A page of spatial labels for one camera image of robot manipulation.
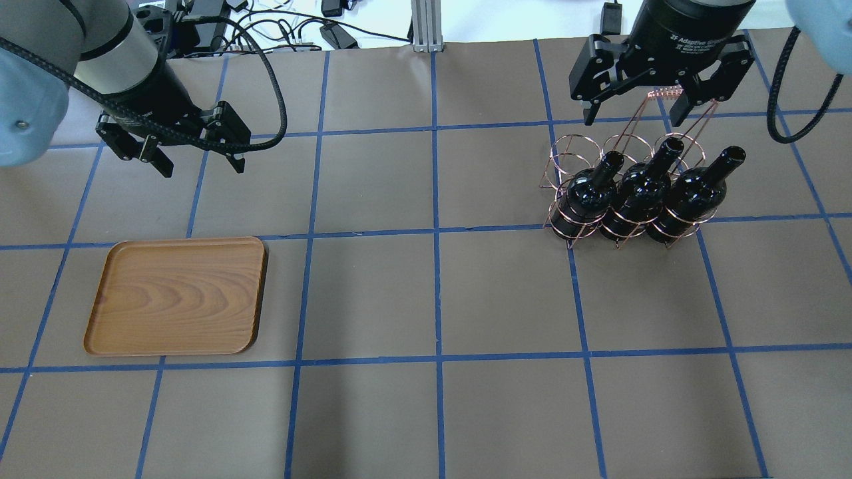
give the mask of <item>bottle neck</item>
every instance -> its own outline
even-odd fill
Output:
[[[625,156],[619,152],[612,151],[603,155],[601,163],[591,172],[590,183],[595,188],[603,188],[613,180],[613,176],[621,170],[625,163]]]
[[[732,171],[743,164],[746,160],[746,151],[740,147],[727,147],[722,150],[719,158],[716,159],[704,173],[701,174],[700,180],[708,186],[716,186],[723,182]]]
[[[683,154],[683,141],[674,137],[666,138],[659,146],[657,153],[654,153],[653,158],[648,161],[645,171],[649,177],[658,179],[668,173],[681,154]]]

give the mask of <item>black bottle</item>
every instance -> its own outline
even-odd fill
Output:
[[[581,234],[585,236],[587,232],[594,231],[594,225],[584,230],[583,224],[594,222],[607,210],[616,191],[613,176],[624,163],[624,155],[612,151],[603,155],[597,167],[581,170],[571,179],[550,213],[550,223],[557,236],[575,240]]]
[[[660,243],[671,243],[692,226],[690,222],[718,207],[728,191],[725,178],[746,161],[745,155],[740,147],[727,147],[710,166],[684,172],[671,187],[663,203],[665,208],[648,227],[648,236]]]
[[[642,233],[644,225],[657,216],[671,189],[669,169],[683,153],[683,141],[669,137],[647,163],[631,166],[621,178],[612,209],[601,221],[601,234],[612,241]]]

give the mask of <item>blue plastic cover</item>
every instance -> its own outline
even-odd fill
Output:
[[[0,166],[40,158],[67,110],[61,80],[0,49]]]
[[[787,0],[787,10],[828,66],[852,75],[852,0]]]

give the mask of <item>wood grain surface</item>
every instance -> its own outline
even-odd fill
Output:
[[[232,354],[253,342],[266,273],[259,239],[125,241],[106,259],[88,353]]]

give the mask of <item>metal post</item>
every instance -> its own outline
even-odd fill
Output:
[[[412,0],[414,51],[444,51],[440,32],[440,0]]]

